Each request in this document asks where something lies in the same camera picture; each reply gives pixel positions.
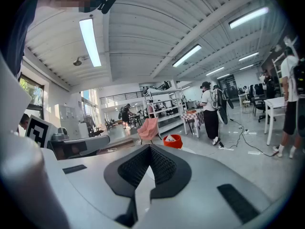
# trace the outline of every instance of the checkered tablecloth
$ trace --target checkered tablecloth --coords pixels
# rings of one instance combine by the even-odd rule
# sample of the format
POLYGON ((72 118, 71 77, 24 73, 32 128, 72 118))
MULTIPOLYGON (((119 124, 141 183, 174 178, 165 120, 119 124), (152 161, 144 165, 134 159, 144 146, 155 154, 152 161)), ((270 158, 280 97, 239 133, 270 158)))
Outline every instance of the checkered tablecloth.
POLYGON ((181 119, 195 120, 195 126, 200 127, 204 123, 203 110, 196 109, 196 113, 182 114, 181 119))

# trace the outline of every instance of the white sock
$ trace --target white sock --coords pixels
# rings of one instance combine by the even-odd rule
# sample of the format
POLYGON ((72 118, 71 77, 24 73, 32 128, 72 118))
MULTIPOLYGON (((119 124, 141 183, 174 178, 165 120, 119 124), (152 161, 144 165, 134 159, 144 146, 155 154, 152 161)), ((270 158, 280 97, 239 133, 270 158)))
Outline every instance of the white sock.
POLYGON ((295 154, 295 150, 296 150, 296 147, 295 147, 295 146, 292 146, 292 148, 290 149, 289 158, 293 158, 293 156, 294 156, 294 154, 295 154))
POLYGON ((278 153, 279 153, 279 154, 282 154, 284 147, 285 147, 285 146, 283 146, 282 144, 280 144, 280 146, 279 146, 279 148, 278 148, 278 153))

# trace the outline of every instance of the black rubber pad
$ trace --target black rubber pad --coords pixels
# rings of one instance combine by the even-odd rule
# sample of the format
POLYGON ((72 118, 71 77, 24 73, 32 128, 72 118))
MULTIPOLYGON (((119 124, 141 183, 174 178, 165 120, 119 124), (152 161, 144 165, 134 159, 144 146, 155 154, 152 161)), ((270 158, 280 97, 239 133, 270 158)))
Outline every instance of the black rubber pad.
POLYGON ((64 168, 62 170, 65 174, 69 174, 69 173, 73 173, 73 172, 76 172, 79 170, 84 170, 84 169, 87 169, 87 167, 84 165, 79 165, 79 166, 72 166, 72 167, 64 168))
POLYGON ((231 184, 217 187, 223 198, 238 216, 243 224, 258 216, 258 211, 231 184))

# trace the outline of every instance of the white t-shirt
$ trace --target white t-shirt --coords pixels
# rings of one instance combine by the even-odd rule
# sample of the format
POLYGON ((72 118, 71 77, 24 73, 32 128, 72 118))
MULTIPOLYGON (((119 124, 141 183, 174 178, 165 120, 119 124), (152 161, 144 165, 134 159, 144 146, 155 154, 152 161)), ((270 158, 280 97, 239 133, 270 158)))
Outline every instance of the white t-shirt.
POLYGON ((298 95, 296 94, 296 83, 295 83, 295 78, 293 77, 293 72, 292 72, 292 68, 295 67, 297 65, 297 63, 299 62, 298 58, 294 57, 294 56, 287 56, 282 64, 281 64, 281 73, 282 73, 282 77, 288 77, 288 101, 289 102, 295 102, 299 99, 298 95))
POLYGON ((201 102, 206 104, 206 106, 203 106, 203 111, 205 110, 209 110, 209 111, 215 111, 216 109, 213 107, 213 100, 211 98, 211 96, 213 96, 213 91, 210 90, 206 90, 201 97, 201 102))

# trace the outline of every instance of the table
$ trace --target table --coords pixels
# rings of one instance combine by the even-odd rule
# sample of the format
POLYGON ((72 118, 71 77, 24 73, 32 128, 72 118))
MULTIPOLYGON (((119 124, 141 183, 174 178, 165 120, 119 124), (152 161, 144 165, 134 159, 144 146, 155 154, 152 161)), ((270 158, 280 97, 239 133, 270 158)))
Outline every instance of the table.
POLYGON ((130 126, 132 125, 132 119, 134 119, 134 128, 136 126, 136 121, 138 121, 139 125, 142 126, 139 114, 129 116, 130 126))
POLYGON ((181 115, 181 119, 183 120, 185 134, 187 135, 186 122, 188 120, 195 120, 195 127, 197 132, 197 138, 199 138, 199 127, 204 123, 203 119, 203 109, 196 109, 196 113, 187 114, 184 113, 181 115))
POLYGON ((247 96, 247 94, 240 94, 240 95, 238 95, 240 107, 242 107, 242 105, 243 105, 241 97, 244 97, 244 96, 247 96))
POLYGON ((285 106, 284 97, 277 97, 264 100, 266 106, 266 119, 265 119, 265 130, 264 133, 267 133, 267 126, 268 126, 268 115, 270 116, 270 125, 269 125, 269 133, 267 139, 267 145, 270 144, 271 136, 272 136, 272 129, 273 129, 273 117, 285 115, 285 112, 282 109, 275 110, 276 108, 283 108, 285 106))

